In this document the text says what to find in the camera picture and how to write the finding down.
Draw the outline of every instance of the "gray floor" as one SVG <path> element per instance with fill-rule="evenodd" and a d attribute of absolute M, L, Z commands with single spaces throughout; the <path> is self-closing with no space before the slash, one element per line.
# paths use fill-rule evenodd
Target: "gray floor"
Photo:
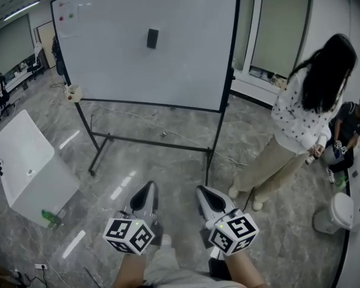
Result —
<path fill-rule="evenodd" d="M 206 271 L 209 259 L 199 238 L 201 219 L 194 198 L 195 187 L 204 182 L 205 157 L 200 152 L 183 151 L 115 141 L 107 144 L 96 167 L 96 177 L 87 171 L 95 154 L 76 109 L 65 101 L 62 90 L 50 88 L 62 79 L 47 71 L 29 89 L 16 91 L 20 97 L 16 112 L 26 109 L 47 140 L 80 179 L 81 186 L 64 207 L 63 225 L 44 229 L 19 216 L 8 207 L 0 181 L 0 264 L 18 268 L 33 277 L 34 263 L 48 263 L 50 287 L 96 287 L 84 271 L 88 268 L 101 287 L 110 287 L 117 275 L 122 255 L 111 249 L 101 236 L 107 219 L 126 197 L 128 189 L 154 180 L 159 187 L 159 218 L 164 231 L 172 235 L 182 267 Z M 167 143 L 195 144 L 152 123 L 203 146 L 211 146 L 218 114 L 132 104 L 100 103 L 113 111 L 128 112 L 145 118 L 115 113 L 94 103 L 83 102 L 83 112 L 92 127 L 100 132 L 159 140 Z M 238 97 L 230 96 L 229 108 L 221 129 L 217 150 L 242 163 L 250 162 L 264 147 L 274 127 L 269 110 Z M 0 122 L 0 130 L 13 117 Z M 59 146 L 74 132 L 80 133 L 62 150 Z M 168 135 L 161 137 L 162 132 Z M 210 185 L 226 191 L 241 167 L 215 155 Z M 126 190 L 115 199 L 110 196 L 123 179 L 136 171 Z M 326 179 L 324 166 L 304 165 L 295 179 L 272 196 L 264 209 L 253 212 L 247 207 L 260 234 L 248 249 L 249 255 L 272 287 L 330 287 L 339 263 L 344 232 L 333 236 L 317 233 L 311 225 L 315 210 L 322 208 L 334 190 Z M 237 204 L 244 207 L 247 195 Z M 85 237 L 66 258 L 68 244 L 84 230 Z M 148 258 L 155 247 L 151 247 Z"/>

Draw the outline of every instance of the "sneaker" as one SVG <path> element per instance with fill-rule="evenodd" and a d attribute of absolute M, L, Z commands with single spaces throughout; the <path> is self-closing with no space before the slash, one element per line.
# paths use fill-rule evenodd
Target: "sneaker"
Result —
<path fill-rule="evenodd" d="M 228 189 L 228 196 L 229 196 L 231 199 L 237 198 L 238 195 L 239 195 L 239 190 L 236 189 L 234 186 L 231 186 L 231 187 Z"/>
<path fill-rule="evenodd" d="M 170 235 L 163 234 L 163 236 L 161 237 L 161 246 L 163 245 L 172 245 L 172 239 Z"/>
<path fill-rule="evenodd" d="M 311 165 L 314 160 L 316 160 L 314 156 L 309 156 L 307 159 L 305 159 L 305 163 Z"/>
<path fill-rule="evenodd" d="M 253 201 L 252 203 L 252 209 L 253 211 L 260 211 L 261 209 L 263 209 L 263 203 L 257 202 L 257 201 Z"/>
<path fill-rule="evenodd" d="M 325 171 L 328 174 L 329 182 L 334 184 L 335 183 L 335 175 L 334 175 L 334 173 L 328 167 L 325 169 Z"/>

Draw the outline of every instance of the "person's hand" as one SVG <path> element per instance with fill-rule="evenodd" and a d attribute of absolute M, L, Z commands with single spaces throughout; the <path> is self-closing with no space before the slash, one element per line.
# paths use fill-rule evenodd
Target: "person's hand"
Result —
<path fill-rule="evenodd" d="M 314 149 L 314 152 L 313 152 L 313 155 L 316 157 L 316 158 L 320 158 L 321 155 L 323 154 L 323 151 L 324 151 L 324 146 L 322 145 L 317 145 Z"/>
<path fill-rule="evenodd" d="M 310 154 L 310 156 L 312 156 L 312 155 L 314 154 L 315 148 L 316 148 L 316 146 L 313 145 L 313 146 L 308 150 L 308 153 Z"/>

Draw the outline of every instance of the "electrical outlet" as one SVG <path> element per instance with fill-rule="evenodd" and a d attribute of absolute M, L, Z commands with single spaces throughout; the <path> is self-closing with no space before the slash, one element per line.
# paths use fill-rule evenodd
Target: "electrical outlet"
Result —
<path fill-rule="evenodd" d="M 35 269 L 46 270 L 46 269 L 48 269 L 48 267 L 47 267 L 47 265 L 45 265 L 43 263 L 35 263 Z"/>

